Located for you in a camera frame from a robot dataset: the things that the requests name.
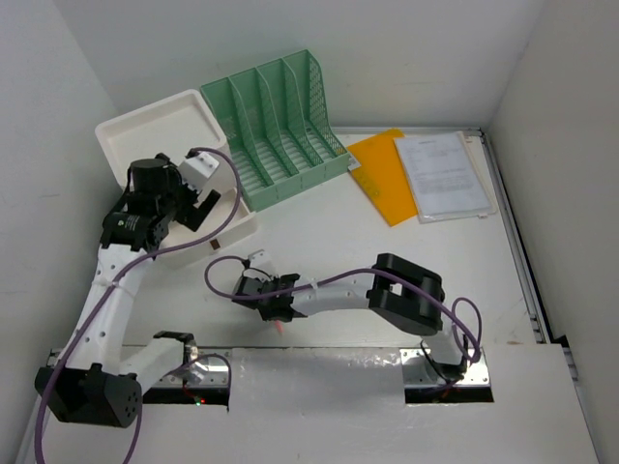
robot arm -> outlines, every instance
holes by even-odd
[[[439,302],[445,300],[440,275],[393,254],[378,255],[374,269],[398,276],[425,290]],[[290,274],[276,276],[268,254],[260,250],[249,256],[246,269],[265,271],[269,277],[243,274],[235,287],[237,297],[259,296],[275,290],[311,285],[308,290],[260,300],[232,300],[257,309],[265,321],[289,322],[319,312],[337,309],[370,309],[403,332],[418,335],[431,351],[433,366],[448,381],[457,381],[466,372],[467,362],[458,348],[451,321],[426,299],[393,284],[380,275],[359,274],[317,286],[314,280]]]
[[[158,333],[144,349],[121,361],[133,300],[153,258],[119,280],[116,276],[136,258],[158,249],[171,221],[198,229],[220,198],[211,190],[194,206],[218,166],[204,152],[190,152],[179,166],[163,154],[131,164],[127,187],[103,221],[99,264],[70,342],[107,288],[117,289],[79,340],[54,386],[49,408],[59,421],[127,427],[136,417],[142,395],[165,374],[197,356],[191,334]],[[53,367],[39,369],[35,381],[39,394],[52,371]]]

white tray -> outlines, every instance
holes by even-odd
[[[158,153],[164,153],[172,162],[179,164],[193,147],[210,147],[230,154],[220,125],[195,90],[181,92],[101,123],[95,133],[121,188],[127,182],[127,169],[135,160],[153,158]],[[162,247],[171,247],[203,237],[221,224],[232,207],[236,191],[234,176],[225,162],[220,164],[207,187],[221,193],[221,199],[213,212],[196,232],[173,224]],[[255,213],[251,212],[242,200],[236,218],[219,234],[216,242],[163,255],[160,259],[173,267],[188,265],[214,252],[218,244],[219,247],[231,245],[256,229]]]

white table surface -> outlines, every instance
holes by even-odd
[[[368,136],[339,138],[347,146]],[[474,160],[491,186],[481,140],[471,138]],[[389,227],[352,177],[344,174],[259,212],[259,231],[219,255],[247,256],[264,248],[281,274],[324,277],[371,265],[378,253],[391,252],[442,275],[447,304],[458,296],[473,299],[484,318],[484,344],[535,343],[500,215],[423,225],[413,217]],[[280,335],[257,311],[206,289],[203,270],[208,259],[174,271],[155,264],[135,301],[126,344],[145,345],[161,330],[192,332],[200,345],[226,347],[397,347],[419,342],[367,310],[295,320]],[[222,263],[213,271],[213,281],[232,290],[240,272],[238,263]],[[474,327],[470,309],[463,305],[458,314]]]
[[[398,350],[233,349],[230,412],[146,405],[132,464],[595,464],[559,345],[489,345],[493,403],[405,405]],[[114,464],[133,427],[60,423],[48,464]]]

orange folder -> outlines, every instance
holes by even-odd
[[[350,174],[392,227],[417,215],[394,142],[399,137],[404,137],[401,130],[390,129],[348,147],[361,164]]]

white paper sheet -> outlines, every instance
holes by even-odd
[[[397,138],[421,222],[492,212],[459,132]]]

